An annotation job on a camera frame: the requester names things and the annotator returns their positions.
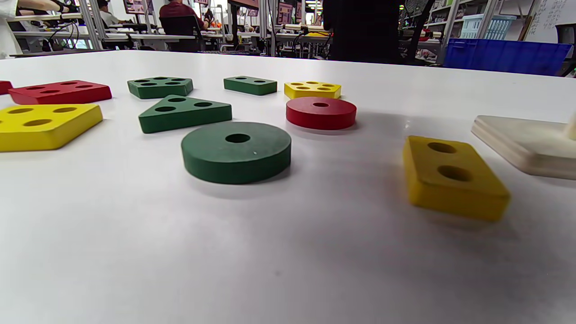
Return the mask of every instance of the red rectangle block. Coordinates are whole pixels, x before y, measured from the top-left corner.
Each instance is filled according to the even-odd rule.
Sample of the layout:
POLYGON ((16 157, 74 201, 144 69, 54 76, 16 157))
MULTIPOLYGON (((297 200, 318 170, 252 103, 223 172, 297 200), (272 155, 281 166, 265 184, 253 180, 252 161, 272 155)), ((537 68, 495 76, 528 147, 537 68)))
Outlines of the red rectangle block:
POLYGON ((8 90, 17 104, 88 104, 112 98, 107 85, 72 80, 8 90))
POLYGON ((0 81, 0 95, 7 95, 8 89, 12 89, 10 81, 0 81))

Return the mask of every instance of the blue plastic bin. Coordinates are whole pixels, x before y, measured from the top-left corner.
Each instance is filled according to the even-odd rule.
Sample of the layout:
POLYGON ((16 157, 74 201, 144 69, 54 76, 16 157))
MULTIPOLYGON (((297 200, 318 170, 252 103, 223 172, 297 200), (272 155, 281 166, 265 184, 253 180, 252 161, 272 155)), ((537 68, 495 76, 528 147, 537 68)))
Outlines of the blue plastic bin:
POLYGON ((571 48, 571 44, 452 38, 444 66, 554 76, 571 48))

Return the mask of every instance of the yellow square block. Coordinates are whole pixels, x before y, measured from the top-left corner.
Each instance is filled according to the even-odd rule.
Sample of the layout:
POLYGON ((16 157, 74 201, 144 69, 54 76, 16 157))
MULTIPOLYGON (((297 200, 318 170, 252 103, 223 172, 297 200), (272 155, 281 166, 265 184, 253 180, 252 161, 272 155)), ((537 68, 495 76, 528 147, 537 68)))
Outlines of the yellow square block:
POLYGON ((6 108, 0 110, 0 152, 59 149, 101 121, 95 104, 6 108))
POLYGON ((404 146, 410 203, 486 221, 502 218, 510 193, 470 144, 410 136, 404 146))
POLYGON ((342 86, 327 82, 303 81, 284 84, 284 94, 290 99, 301 97, 340 98, 342 86))

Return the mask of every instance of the green rectangle block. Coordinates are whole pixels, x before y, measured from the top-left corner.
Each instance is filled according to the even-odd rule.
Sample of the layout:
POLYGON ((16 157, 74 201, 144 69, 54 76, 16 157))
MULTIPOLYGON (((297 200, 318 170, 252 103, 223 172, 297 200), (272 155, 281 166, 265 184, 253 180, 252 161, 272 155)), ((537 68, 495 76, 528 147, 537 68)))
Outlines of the green rectangle block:
POLYGON ((138 119, 145 134, 232 120, 232 106, 214 101, 170 95, 138 119))
POLYGON ((264 96, 278 91, 278 83, 273 80, 238 76, 224 79, 224 89, 264 96))
POLYGON ((128 81, 128 90, 140 99, 158 99, 169 95, 187 96, 194 89, 192 79, 150 77, 128 81))

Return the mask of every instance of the green round disc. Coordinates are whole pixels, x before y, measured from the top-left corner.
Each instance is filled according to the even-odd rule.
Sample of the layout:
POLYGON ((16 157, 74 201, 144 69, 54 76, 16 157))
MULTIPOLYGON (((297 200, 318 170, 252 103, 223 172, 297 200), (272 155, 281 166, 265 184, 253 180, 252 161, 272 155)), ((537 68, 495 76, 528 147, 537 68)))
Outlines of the green round disc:
POLYGON ((290 166, 292 139, 261 123, 226 122, 197 129, 182 140, 184 166, 215 183, 243 184, 271 178, 290 166))

